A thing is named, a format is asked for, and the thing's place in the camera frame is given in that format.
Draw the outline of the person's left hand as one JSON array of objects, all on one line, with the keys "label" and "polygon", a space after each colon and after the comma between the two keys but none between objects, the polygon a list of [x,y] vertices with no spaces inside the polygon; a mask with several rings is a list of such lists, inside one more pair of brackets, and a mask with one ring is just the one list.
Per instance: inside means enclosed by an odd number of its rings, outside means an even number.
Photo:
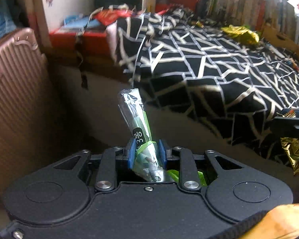
[{"label": "person's left hand", "polygon": [[298,238],[299,204],[280,205],[240,238]]}]

